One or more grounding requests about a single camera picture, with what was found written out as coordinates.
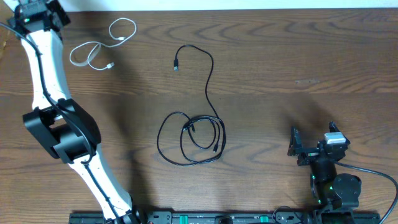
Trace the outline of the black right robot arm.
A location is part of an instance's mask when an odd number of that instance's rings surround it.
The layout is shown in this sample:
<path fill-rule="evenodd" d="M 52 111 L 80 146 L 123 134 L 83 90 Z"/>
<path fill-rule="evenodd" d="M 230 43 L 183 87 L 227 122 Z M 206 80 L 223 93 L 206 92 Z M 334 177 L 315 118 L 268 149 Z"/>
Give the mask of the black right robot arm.
<path fill-rule="evenodd" d="M 304 223 L 355 223 L 353 209 L 359 206 L 361 179 L 336 171 L 350 141 L 329 122 L 329 131 L 315 147 L 305 147 L 295 127 L 291 128 L 287 155 L 297 157 L 298 166 L 310 166 L 310 185 L 319 207 L 303 215 Z"/>

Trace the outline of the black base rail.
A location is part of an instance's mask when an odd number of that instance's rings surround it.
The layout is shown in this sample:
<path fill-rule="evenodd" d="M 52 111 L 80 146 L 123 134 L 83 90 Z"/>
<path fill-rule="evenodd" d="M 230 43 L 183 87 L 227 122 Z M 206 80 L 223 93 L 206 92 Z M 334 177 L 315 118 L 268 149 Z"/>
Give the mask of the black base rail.
<path fill-rule="evenodd" d="M 323 213 L 317 218 L 302 212 L 287 210 L 275 213 L 177 213 L 149 212 L 147 223 L 153 224 L 217 224 L 217 223 L 379 223 L 376 213 Z"/>

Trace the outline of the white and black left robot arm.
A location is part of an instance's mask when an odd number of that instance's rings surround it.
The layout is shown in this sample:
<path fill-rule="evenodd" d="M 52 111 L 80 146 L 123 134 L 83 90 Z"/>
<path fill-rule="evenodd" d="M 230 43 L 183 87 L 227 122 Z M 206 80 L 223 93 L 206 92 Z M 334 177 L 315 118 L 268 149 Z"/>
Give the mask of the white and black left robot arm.
<path fill-rule="evenodd" d="M 28 56 L 34 99 L 22 119 L 54 159 L 69 165 L 101 206 L 103 223 L 146 223 L 130 194 L 113 175 L 101 150 L 96 121 L 72 97 L 63 66 L 60 31 L 70 19 L 58 1 L 6 1 L 14 15 L 5 28 Z"/>

